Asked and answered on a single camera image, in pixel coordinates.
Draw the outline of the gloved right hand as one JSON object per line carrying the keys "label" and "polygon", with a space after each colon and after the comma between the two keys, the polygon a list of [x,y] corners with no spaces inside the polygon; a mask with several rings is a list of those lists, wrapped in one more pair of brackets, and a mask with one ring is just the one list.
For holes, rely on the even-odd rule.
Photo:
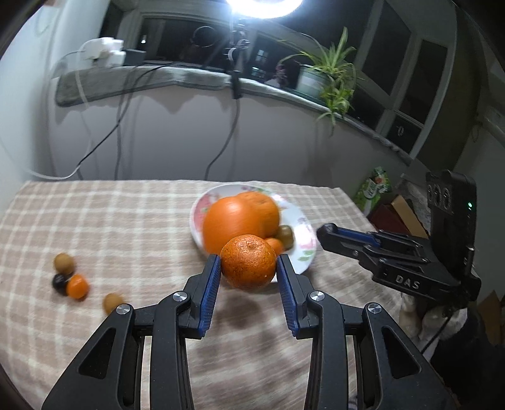
{"label": "gloved right hand", "polygon": [[466,308],[454,313],[444,313],[443,307],[429,308],[423,313],[421,300],[401,294],[399,325],[422,355],[430,360],[440,341],[458,333],[467,321]]}

